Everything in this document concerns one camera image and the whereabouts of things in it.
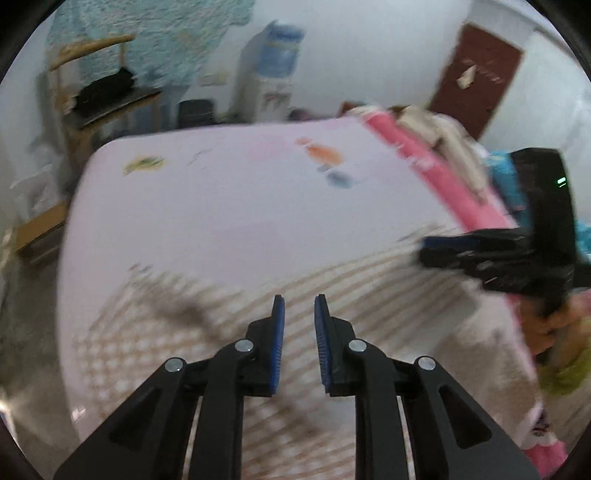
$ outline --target blue cloth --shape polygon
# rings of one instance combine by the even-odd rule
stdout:
[[[255,0],[66,0],[56,11],[50,47],[136,33],[129,69],[143,85],[192,85],[230,25],[245,25]],[[80,61],[83,83],[119,68],[111,47]]]
[[[486,169],[493,187],[515,221],[519,226],[530,228],[531,218],[527,210],[527,197],[519,189],[517,171],[509,152],[493,152],[486,159]],[[574,227],[579,252],[589,257],[591,255],[591,226],[575,220]]]

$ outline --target white wall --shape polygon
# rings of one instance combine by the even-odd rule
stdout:
[[[535,33],[480,142],[489,150],[562,147],[577,102],[588,87],[580,65],[546,36]]]
[[[476,0],[468,14],[468,21],[521,50],[525,48],[536,28],[533,20],[493,0]]]
[[[56,137],[45,84],[45,47],[52,22],[53,15],[33,32],[0,83],[0,141],[18,179],[38,169],[31,144]]]
[[[241,50],[269,22],[280,20],[307,31],[294,76],[293,106],[334,114],[344,100],[372,100],[384,106],[425,104],[471,3],[256,0],[252,22],[231,27],[203,71],[225,70],[230,73],[228,83],[195,85],[184,99],[213,98],[218,112],[227,111],[239,76],[236,66]]]

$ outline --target wooden stick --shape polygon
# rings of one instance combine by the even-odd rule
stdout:
[[[126,43],[134,39],[135,34],[121,35],[119,37],[102,38],[101,40],[66,45],[63,49],[61,49],[58,58],[56,58],[49,66],[49,71],[53,72],[69,61],[86,57],[87,55],[102,50],[103,48],[119,45],[120,43]]]

